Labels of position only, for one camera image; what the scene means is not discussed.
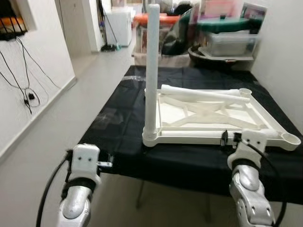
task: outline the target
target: white pipe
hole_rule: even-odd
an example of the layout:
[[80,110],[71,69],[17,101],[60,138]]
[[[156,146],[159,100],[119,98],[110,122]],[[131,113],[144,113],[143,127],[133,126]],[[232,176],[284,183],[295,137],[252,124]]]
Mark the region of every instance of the white pipe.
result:
[[230,90],[223,90],[223,91],[209,91],[209,92],[225,94],[225,95],[230,95],[230,96],[241,96],[240,91],[238,89],[230,89]]
[[[234,137],[234,133],[242,133],[242,129],[239,130],[227,130],[228,136],[230,138]],[[259,132],[262,132],[266,135],[266,138],[268,139],[281,139],[278,132],[274,129],[261,129]],[[223,131],[215,131],[215,130],[209,130],[209,131],[162,131],[162,136],[190,136],[190,137],[221,137]]]
[[147,60],[146,60],[146,92],[145,92],[145,127],[143,140],[154,140],[157,137],[156,107],[158,85],[158,51],[160,6],[148,6],[147,22]]
[[234,103],[249,103],[250,99],[245,97],[237,97],[231,96],[226,94],[220,94],[215,92],[209,91],[199,91],[181,87],[172,87],[169,85],[163,84],[161,86],[161,93],[166,95],[179,95],[179,96],[190,96],[190,97],[199,97],[199,98],[206,98],[207,100],[212,101],[228,101]]

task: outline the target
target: white plastic frame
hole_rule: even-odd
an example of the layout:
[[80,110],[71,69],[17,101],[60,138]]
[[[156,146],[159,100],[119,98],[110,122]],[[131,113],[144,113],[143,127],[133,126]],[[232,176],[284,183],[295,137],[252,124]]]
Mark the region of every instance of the white plastic frame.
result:
[[159,5],[149,7],[143,143],[220,144],[228,131],[232,145],[235,132],[257,130],[267,137],[267,146],[294,150],[301,141],[288,133],[251,95],[239,90],[191,90],[158,82]]

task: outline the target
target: white cabinet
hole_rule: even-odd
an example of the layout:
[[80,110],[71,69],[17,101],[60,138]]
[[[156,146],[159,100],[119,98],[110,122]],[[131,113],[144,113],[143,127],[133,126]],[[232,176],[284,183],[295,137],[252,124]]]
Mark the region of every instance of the white cabinet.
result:
[[121,46],[128,46],[132,40],[132,19],[130,10],[113,10],[106,12],[105,29],[108,44],[116,45],[116,40]]

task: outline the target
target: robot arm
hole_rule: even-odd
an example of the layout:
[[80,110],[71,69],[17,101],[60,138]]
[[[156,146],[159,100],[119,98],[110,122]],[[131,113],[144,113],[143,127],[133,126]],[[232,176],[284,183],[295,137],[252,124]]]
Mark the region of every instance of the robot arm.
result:
[[97,146],[89,144],[79,144],[73,149],[57,227],[88,226],[92,194],[101,184],[98,167],[112,166],[109,162],[98,162],[99,153]]
[[241,142],[235,153],[228,157],[228,166],[232,170],[230,193],[236,202],[240,226],[271,227],[275,222],[274,214],[259,180],[261,156],[247,146],[249,143],[264,153],[267,138],[265,134],[251,130],[243,130],[237,136],[241,137]]

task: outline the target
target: gray floor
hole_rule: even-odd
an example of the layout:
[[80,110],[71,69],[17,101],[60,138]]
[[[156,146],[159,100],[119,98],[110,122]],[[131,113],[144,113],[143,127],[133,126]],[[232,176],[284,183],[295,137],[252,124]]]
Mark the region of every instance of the gray floor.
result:
[[[1,226],[35,225],[38,204],[50,173],[64,151],[77,144],[133,64],[131,52],[132,47],[100,53],[86,62],[86,66],[78,65],[82,73],[76,72],[77,84],[60,97],[0,166],[0,204],[5,207],[0,212]],[[55,226],[66,175],[63,169],[47,197],[43,227]],[[106,174],[102,174],[102,179],[92,203],[92,227],[237,226],[234,202],[230,198],[211,195],[213,222],[207,224],[202,193],[147,183],[142,207],[136,210],[139,180]],[[279,206],[274,205],[277,213]],[[289,207],[283,226],[302,226],[302,206]]]

